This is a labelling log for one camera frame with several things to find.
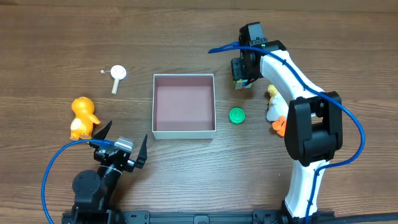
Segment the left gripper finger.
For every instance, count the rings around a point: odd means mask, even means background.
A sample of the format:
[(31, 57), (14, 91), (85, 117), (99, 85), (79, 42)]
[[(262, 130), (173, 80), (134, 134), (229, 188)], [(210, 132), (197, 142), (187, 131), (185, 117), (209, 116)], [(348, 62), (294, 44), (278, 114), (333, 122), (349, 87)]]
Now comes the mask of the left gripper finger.
[(137, 155), (134, 167), (142, 169), (144, 167), (144, 164), (146, 163), (146, 160), (147, 160), (147, 135), (145, 135), (142, 141), (141, 148)]
[[(103, 129), (101, 129), (101, 130), (98, 131), (96, 134), (94, 134), (94, 135), (92, 136), (92, 139), (95, 139), (95, 140), (105, 140), (106, 135), (108, 134), (108, 132), (109, 132), (109, 130), (110, 130), (110, 128), (111, 128), (112, 123), (113, 123), (113, 122), (110, 121)], [(90, 145), (90, 147), (100, 147), (100, 146), (101, 146), (99, 143), (92, 143), (92, 142), (90, 142), (89, 145)]]

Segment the multicolour puzzle cube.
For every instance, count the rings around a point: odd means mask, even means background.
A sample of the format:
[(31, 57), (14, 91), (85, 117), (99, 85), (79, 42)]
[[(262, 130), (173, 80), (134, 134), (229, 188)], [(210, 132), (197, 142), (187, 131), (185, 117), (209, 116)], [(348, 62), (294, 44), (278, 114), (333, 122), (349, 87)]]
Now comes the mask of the multicolour puzzle cube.
[(248, 89), (251, 87), (252, 83), (249, 80), (236, 80), (234, 82), (236, 90)]

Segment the orange dinosaur toy figure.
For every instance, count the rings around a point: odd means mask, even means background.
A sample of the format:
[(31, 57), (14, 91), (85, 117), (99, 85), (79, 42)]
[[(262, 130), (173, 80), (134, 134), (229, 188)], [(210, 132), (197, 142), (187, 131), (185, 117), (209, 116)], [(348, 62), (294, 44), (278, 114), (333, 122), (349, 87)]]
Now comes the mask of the orange dinosaur toy figure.
[(70, 139), (72, 141), (91, 139), (94, 124), (101, 123), (94, 115), (94, 103), (88, 97), (78, 97), (72, 103), (72, 111), (75, 118), (70, 125)]

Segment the green round plastic toy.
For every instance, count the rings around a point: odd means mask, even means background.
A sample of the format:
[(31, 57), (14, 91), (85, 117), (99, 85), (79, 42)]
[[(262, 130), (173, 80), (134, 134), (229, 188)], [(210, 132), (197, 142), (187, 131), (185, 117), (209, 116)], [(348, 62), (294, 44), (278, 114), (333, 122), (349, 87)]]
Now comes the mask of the green round plastic toy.
[(229, 112), (229, 120), (233, 124), (241, 124), (245, 120), (245, 117), (244, 110), (238, 107), (232, 108)]

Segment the white duck plush toy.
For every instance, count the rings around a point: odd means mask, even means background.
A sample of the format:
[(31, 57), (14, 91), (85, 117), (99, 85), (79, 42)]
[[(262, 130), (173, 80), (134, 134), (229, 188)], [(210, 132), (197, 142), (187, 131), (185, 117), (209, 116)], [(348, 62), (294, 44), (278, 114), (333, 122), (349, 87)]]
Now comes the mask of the white duck plush toy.
[(267, 92), (270, 99), (266, 119), (272, 123), (273, 130), (284, 137), (289, 107), (274, 85), (269, 85)]

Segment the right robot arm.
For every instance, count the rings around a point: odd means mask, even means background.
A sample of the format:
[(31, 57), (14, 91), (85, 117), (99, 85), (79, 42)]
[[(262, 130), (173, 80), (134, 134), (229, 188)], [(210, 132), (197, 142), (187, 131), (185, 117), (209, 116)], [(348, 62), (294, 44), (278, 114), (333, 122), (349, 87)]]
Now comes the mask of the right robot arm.
[(316, 223), (317, 197), (324, 167), (330, 164), (343, 143), (342, 111), (337, 92), (325, 92), (294, 64), (285, 45), (269, 41), (260, 22), (246, 24), (232, 43), (240, 56), (232, 59), (233, 78), (251, 86), (260, 78), (276, 88), (270, 98), (267, 119), (281, 121), (278, 131), (293, 159), (290, 188), (281, 209), (281, 221)]

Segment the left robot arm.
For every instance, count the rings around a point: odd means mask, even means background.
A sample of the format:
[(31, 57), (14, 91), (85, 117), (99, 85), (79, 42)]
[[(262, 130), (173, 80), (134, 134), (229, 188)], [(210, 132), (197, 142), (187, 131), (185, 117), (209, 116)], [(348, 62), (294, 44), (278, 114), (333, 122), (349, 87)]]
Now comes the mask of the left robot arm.
[(108, 123), (88, 143), (94, 149), (93, 158), (99, 162), (97, 170), (84, 170), (73, 180), (75, 206), (87, 210), (108, 210), (110, 200), (123, 172), (141, 169), (147, 160), (147, 137), (142, 141), (136, 159), (130, 155), (132, 140), (120, 137), (115, 142), (105, 140), (112, 123)]

